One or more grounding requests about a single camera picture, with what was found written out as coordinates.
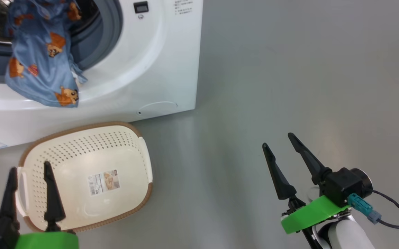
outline green 3d printed part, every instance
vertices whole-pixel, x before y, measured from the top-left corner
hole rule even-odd
[[[78,237],[71,233],[28,233],[19,237],[15,249],[78,249]]]
[[[290,234],[323,222],[349,207],[349,205],[338,207],[323,195],[287,216],[281,221],[281,224],[285,232]]]

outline gray floor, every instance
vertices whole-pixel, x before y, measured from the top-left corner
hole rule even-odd
[[[306,248],[280,227],[287,203],[261,150],[270,144],[305,198],[310,174],[287,132],[399,201],[399,1],[206,0],[197,104],[135,123],[153,195],[139,213],[79,234],[81,248]],[[0,150],[0,198],[25,148]],[[399,224],[391,203],[368,200]],[[399,230],[356,219],[377,249],[399,248]]]

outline washing machine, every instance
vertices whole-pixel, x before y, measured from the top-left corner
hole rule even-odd
[[[11,41],[2,28],[12,1],[0,0],[0,148],[195,108],[202,0],[79,0],[71,51],[89,81],[73,109],[44,106],[4,84]]]

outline plastic basket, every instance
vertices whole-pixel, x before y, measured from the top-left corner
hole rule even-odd
[[[62,230],[80,232],[125,218],[152,192],[152,167],[139,131],[123,122],[83,126],[44,137],[21,157],[16,207],[33,231],[47,222],[44,161],[52,165],[66,218]],[[20,191],[24,194],[21,200]]]

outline blue fabric with bears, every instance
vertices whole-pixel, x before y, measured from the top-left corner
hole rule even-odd
[[[81,19],[74,0],[15,0],[6,33],[13,55],[5,82],[22,96],[55,107],[77,107],[87,80],[73,62],[69,28]]]

